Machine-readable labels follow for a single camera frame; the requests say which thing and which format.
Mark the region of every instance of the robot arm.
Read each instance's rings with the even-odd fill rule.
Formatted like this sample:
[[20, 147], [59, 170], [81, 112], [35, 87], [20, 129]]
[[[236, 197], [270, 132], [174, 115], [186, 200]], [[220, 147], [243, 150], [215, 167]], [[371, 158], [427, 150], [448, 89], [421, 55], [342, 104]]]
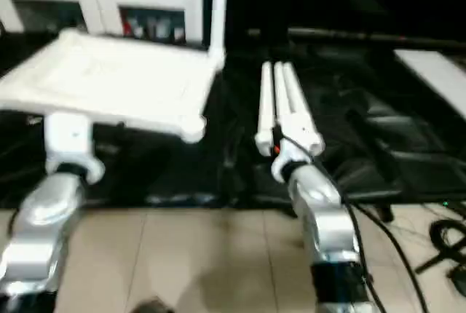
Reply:
[[333, 182], [313, 164], [324, 142], [293, 66], [275, 63], [273, 75], [271, 64], [263, 64], [256, 145], [262, 155], [273, 158], [272, 175], [288, 184], [302, 222], [317, 312], [376, 312], [368, 300], [352, 219]]
[[104, 171], [87, 117], [50, 114], [44, 128], [48, 176], [24, 199], [1, 256], [0, 293], [9, 297], [58, 290], [87, 186]]

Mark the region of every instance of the black mat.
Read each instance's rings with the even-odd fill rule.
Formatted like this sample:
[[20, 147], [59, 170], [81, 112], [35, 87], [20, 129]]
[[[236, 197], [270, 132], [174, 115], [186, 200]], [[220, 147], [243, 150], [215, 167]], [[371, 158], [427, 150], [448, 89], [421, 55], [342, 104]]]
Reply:
[[[7, 41], [20, 47], [9, 50], [3, 69], [47, 40]], [[2, 51], [8, 51], [7, 41]], [[107, 172], [92, 187], [88, 206], [289, 208], [285, 187], [272, 180], [253, 141], [265, 60], [295, 64], [326, 142], [323, 163], [355, 202], [465, 198], [463, 120], [390, 50], [315, 44], [232, 50], [213, 85], [207, 132], [198, 144], [129, 130], [124, 123], [97, 124], [95, 150]], [[17, 207], [44, 174], [37, 119], [0, 115], [0, 207]]]

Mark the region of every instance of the black cable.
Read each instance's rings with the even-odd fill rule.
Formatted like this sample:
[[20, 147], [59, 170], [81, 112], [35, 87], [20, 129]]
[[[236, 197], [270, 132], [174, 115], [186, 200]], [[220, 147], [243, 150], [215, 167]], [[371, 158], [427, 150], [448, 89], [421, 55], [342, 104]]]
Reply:
[[[365, 251], [364, 251], [363, 240], [362, 240], [362, 237], [361, 237], [359, 223], [358, 223], [358, 220], [356, 219], [355, 212], [352, 209], [352, 205], [351, 205], [351, 203], [350, 203], [350, 201], [348, 199], [348, 196], [346, 195], [346, 193], [343, 193], [342, 191], [339, 190], [339, 187], [338, 187], [338, 184], [336, 183], [336, 181], [332, 178], [332, 176], [330, 176], [330, 174], [322, 166], [322, 164], [311, 156], [311, 154], [308, 152], [308, 150], [306, 150], [301, 144], [296, 142], [294, 139], [289, 138], [286, 135], [283, 135], [283, 138], [288, 140], [289, 142], [291, 142], [299, 150], [303, 151], [303, 153], [305, 153], [313, 161], [314, 165], [317, 168], [319, 168], [319, 170], [329, 179], [330, 182], [332, 182], [334, 187], [340, 193], [341, 200], [342, 200], [343, 204], [347, 207], [349, 216], [350, 216], [350, 218], [351, 218], [351, 220], [353, 222], [353, 225], [355, 227], [355, 236], [356, 236], [356, 239], [358, 240], [359, 247], [360, 247], [360, 249], [359, 249], [359, 251], [360, 251], [360, 260], [361, 260], [361, 265], [363, 266], [363, 271], [365, 272], [364, 274], [366, 276], [366, 284], [368, 286], [369, 291], [371, 291], [371, 295], [372, 295], [372, 297], [373, 297], [373, 299], [374, 299], [374, 301], [375, 301], [375, 303], [377, 305], [377, 308], [379, 308], [380, 312], [382, 312], [382, 313], [386, 312], [385, 308], [383, 307], [382, 302], [380, 301], [379, 296], [377, 295], [377, 293], [375, 291], [374, 286], [372, 285], [371, 277], [370, 277], [370, 274], [368, 273], [366, 254], [365, 254]], [[377, 219], [374, 215], [372, 215], [370, 212], [363, 209], [359, 205], [356, 205], [355, 207], [361, 213], [363, 213], [366, 217], [368, 217], [371, 221], [373, 221], [388, 236], [388, 238], [392, 242], [393, 246], [397, 250], [398, 255], [401, 258], [401, 261], [403, 262], [403, 265], [405, 266], [406, 271], [408, 272], [409, 278], [410, 278], [411, 282], [413, 283], [414, 290], [416, 291], [416, 295], [417, 295], [417, 298], [419, 299], [419, 303], [421, 305], [422, 311], [424, 313], [429, 313], [429, 309], [428, 309], [427, 303], [425, 301], [424, 293], [422, 292], [422, 289], [421, 289], [421, 287], [419, 285], [419, 282], [417, 281], [416, 275], [415, 275], [415, 273], [414, 273], [414, 271], [413, 271], [413, 269], [411, 267], [411, 264], [409, 263], [409, 260], [406, 257], [406, 254], [404, 253], [403, 249], [401, 248], [399, 242], [393, 236], [392, 232], [379, 219]]]
[[[312, 158], [311, 154], [301, 144], [296, 142], [294, 139], [289, 138], [288, 136], [283, 135], [283, 137], [284, 137], [284, 139], [290, 141], [298, 149], [303, 151], [303, 153], [305, 153], [312, 161], [314, 161], [314, 163], [316, 163], [316, 161]], [[325, 168], [320, 167], [318, 165], [316, 165], [316, 166], [320, 168], [321, 172], [324, 175], [326, 175], [327, 178], [334, 184], [335, 188], [337, 188], [336, 183], [333, 181], [333, 178], [328, 174], [327, 170], [325, 170]], [[364, 245], [363, 245], [363, 237], [361, 235], [361, 231], [360, 231], [358, 220], [356, 218], [356, 214], [355, 214], [354, 210], [352, 209], [351, 204], [348, 202], [346, 194], [342, 194], [342, 193], [340, 193], [340, 194], [342, 195], [341, 198], [343, 200], [343, 203], [345, 204], [346, 208], [348, 209], [349, 216], [351, 218], [353, 226], [355, 227], [355, 235], [356, 235], [356, 239], [357, 239], [358, 245], [359, 245], [359, 257], [360, 257], [361, 266], [363, 267], [363, 278], [364, 278], [364, 280], [366, 282], [366, 285], [367, 285], [367, 287], [369, 289], [369, 292], [371, 293], [372, 299], [374, 300], [374, 302], [375, 302], [377, 308], [379, 309], [380, 313], [387, 313], [387, 310], [385, 309], [384, 304], [382, 303], [382, 300], [380, 299], [379, 294], [377, 293], [376, 288], [374, 287], [373, 278], [372, 278], [372, 276], [371, 276], [371, 274], [369, 273], [369, 270], [368, 270], [366, 252], [364, 251]]]
[[393, 246], [395, 247], [398, 255], [401, 258], [401, 261], [403, 262], [403, 265], [406, 268], [406, 271], [408, 272], [409, 279], [413, 283], [414, 286], [414, 291], [416, 291], [417, 298], [419, 300], [419, 303], [421, 305], [422, 311], [424, 313], [429, 312], [429, 308], [427, 307], [427, 302], [425, 301], [424, 293], [422, 292], [421, 286], [419, 285], [419, 282], [416, 278], [416, 275], [414, 273], [414, 270], [409, 263], [408, 258], [406, 257], [406, 254], [404, 253], [403, 249], [401, 248], [400, 243], [396, 240], [395, 236], [392, 234], [392, 232], [372, 213], [364, 209], [363, 207], [359, 205], [355, 205], [355, 207], [363, 213], [367, 218], [369, 218], [372, 222], [374, 222], [390, 239], [392, 242]]

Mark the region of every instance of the white board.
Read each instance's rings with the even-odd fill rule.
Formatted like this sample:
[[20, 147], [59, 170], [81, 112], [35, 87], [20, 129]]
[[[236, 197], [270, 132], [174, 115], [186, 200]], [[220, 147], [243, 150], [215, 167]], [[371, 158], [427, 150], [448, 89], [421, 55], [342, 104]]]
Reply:
[[79, 112], [196, 142], [217, 63], [207, 52], [64, 31], [4, 76], [0, 109]]

